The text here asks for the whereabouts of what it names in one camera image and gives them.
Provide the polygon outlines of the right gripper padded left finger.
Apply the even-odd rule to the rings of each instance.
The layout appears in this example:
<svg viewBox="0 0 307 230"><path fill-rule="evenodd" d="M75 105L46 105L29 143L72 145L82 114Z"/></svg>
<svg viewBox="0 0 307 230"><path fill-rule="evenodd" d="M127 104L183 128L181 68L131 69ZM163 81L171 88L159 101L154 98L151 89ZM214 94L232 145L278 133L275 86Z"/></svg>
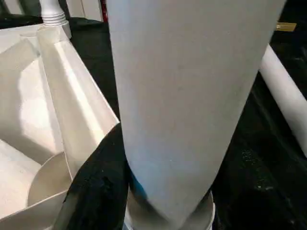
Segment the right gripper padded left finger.
<svg viewBox="0 0 307 230"><path fill-rule="evenodd" d="M54 230L123 228L130 171L121 124L116 124L76 173Z"/></svg>

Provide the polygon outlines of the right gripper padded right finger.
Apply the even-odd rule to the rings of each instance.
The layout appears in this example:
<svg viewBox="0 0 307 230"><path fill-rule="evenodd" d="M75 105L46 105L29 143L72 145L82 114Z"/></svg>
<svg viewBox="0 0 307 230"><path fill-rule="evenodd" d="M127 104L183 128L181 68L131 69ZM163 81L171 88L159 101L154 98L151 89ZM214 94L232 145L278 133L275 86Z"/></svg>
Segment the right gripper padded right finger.
<svg viewBox="0 0 307 230"><path fill-rule="evenodd" d="M307 216L295 207L258 154L229 146L212 186L216 223L224 230L305 230Z"/></svg>

